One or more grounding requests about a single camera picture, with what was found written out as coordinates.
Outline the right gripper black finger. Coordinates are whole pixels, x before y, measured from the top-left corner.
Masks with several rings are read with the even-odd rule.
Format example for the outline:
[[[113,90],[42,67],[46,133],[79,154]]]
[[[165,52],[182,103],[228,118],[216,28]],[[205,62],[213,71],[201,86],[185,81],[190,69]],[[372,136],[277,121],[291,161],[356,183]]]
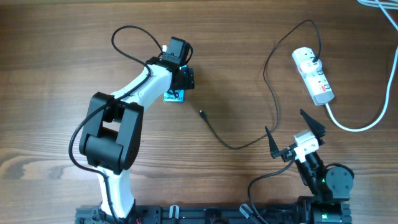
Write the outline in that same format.
[[[303,109],[300,109],[300,114],[316,138],[320,139],[326,134],[324,125],[309,116]]]
[[[277,144],[274,141],[274,138],[272,137],[272,134],[267,126],[265,127],[265,130],[266,130],[266,134],[267,134],[268,141],[269,141],[269,149],[270,149],[271,157],[273,159],[275,159],[276,157],[280,156],[279,148],[277,147]]]

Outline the blue Galaxy smartphone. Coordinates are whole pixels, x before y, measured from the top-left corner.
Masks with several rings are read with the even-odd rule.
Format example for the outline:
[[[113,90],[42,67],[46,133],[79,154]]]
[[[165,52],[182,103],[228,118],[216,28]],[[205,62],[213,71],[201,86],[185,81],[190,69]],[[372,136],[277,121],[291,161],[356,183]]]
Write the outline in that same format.
[[[170,88],[169,88],[169,90],[166,91],[166,93],[167,93],[168,95],[173,96],[175,99],[177,99],[177,98],[180,96],[179,91],[180,91],[180,90],[172,90],[172,80],[171,80]]]

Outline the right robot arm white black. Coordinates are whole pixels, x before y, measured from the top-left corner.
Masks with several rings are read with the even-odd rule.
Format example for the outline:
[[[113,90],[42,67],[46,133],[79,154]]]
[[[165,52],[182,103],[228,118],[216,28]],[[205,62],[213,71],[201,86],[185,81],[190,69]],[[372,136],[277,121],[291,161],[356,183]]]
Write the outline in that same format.
[[[317,150],[324,144],[326,129],[304,110],[300,114],[309,128],[296,134],[294,143],[283,150],[269,136],[270,153],[274,159],[294,162],[312,195],[300,196],[292,204],[270,205],[261,215],[267,223],[351,223],[346,202],[353,188],[354,172],[339,163],[323,163]]]

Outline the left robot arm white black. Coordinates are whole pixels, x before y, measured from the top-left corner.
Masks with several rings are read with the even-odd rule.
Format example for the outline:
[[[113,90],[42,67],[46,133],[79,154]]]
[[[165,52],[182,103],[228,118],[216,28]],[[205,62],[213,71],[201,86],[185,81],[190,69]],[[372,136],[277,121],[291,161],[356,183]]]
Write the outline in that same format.
[[[187,67],[192,54],[188,42],[172,37],[162,54],[150,58],[130,84],[110,95],[97,92],[91,98],[79,151],[99,177],[100,221],[133,223],[136,201],[128,170],[139,152],[144,112],[168,91],[177,94],[195,87],[193,70]]]

